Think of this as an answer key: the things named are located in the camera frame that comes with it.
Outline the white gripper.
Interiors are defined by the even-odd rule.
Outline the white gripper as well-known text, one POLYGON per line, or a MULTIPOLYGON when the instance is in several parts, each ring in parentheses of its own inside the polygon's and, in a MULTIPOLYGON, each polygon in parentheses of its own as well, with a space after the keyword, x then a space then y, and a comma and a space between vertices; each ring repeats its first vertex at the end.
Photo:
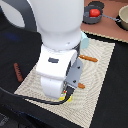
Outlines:
POLYGON ((36 72, 41 76, 43 93, 50 98, 59 99, 64 83, 75 89, 82 73, 83 63, 76 50, 54 51, 41 46, 36 72))

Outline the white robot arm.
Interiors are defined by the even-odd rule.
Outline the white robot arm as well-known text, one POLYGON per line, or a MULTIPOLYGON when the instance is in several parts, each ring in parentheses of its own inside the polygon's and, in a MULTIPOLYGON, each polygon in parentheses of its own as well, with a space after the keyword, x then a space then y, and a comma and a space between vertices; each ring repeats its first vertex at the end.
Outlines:
POLYGON ((10 23, 41 35, 36 71, 43 93, 58 99, 78 62, 84 0, 0 0, 0 7, 10 23))

